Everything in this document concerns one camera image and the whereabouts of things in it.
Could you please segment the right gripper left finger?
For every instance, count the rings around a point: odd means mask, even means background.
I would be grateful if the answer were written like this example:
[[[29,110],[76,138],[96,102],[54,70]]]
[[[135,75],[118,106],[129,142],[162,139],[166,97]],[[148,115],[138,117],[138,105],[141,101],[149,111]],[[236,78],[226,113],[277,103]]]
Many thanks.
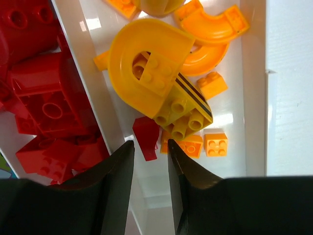
[[[134,171],[134,142],[60,185],[0,182],[3,235],[122,235]]]

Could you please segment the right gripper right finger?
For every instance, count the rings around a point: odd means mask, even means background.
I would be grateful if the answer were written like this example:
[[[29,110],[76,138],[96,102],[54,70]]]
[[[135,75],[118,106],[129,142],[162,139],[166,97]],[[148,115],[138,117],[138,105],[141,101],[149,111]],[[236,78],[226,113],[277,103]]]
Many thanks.
[[[310,235],[311,176],[223,179],[168,141],[168,171],[178,235]]]

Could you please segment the red slope lego piece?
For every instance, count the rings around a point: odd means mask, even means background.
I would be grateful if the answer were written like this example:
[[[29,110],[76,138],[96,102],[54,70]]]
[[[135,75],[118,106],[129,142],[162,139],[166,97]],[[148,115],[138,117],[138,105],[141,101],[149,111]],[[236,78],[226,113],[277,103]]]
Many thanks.
[[[159,125],[148,117],[136,118],[133,123],[133,132],[138,141],[145,161],[157,159],[156,150],[159,138]]]

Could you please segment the yellow lego block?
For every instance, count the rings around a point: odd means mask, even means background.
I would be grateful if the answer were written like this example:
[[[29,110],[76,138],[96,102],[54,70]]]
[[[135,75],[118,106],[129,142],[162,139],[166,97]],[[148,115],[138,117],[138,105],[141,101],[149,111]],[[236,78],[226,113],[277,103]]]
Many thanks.
[[[182,141],[213,123],[212,111],[199,89],[179,73],[153,120]]]

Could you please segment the large red lego assembly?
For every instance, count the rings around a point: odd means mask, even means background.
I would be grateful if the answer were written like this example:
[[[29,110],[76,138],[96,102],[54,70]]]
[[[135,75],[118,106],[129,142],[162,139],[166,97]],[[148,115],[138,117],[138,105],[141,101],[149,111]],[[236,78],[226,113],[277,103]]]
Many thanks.
[[[16,152],[26,173],[59,184],[109,156],[48,0],[0,3],[0,104],[34,136]]]

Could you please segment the orange curved lego piece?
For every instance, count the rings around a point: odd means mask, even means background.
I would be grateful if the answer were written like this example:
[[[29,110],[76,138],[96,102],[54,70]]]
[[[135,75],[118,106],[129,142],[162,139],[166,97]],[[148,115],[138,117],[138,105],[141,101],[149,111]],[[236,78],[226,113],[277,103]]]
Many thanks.
[[[108,73],[118,96],[154,118],[168,96],[195,38],[161,20],[140,19],[113,40]]]

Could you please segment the orange arch lego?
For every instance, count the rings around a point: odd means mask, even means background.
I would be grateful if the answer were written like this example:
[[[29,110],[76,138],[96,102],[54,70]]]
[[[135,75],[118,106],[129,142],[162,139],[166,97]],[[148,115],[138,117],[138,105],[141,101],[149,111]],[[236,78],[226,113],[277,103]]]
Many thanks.
[[[212,16],[205,12],[198,0],[192,0],[174,11],[174,19],[200,45],[227,44],[250,28],[237,5]]]

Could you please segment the yellow rounded lego brick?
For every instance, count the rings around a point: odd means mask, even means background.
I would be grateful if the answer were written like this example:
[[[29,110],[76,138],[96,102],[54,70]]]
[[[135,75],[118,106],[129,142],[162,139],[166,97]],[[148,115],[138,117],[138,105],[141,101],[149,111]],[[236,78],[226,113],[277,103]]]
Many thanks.
[[[141,11],[151,16],[164,16],[183,5],[184,0],[132,0]]]

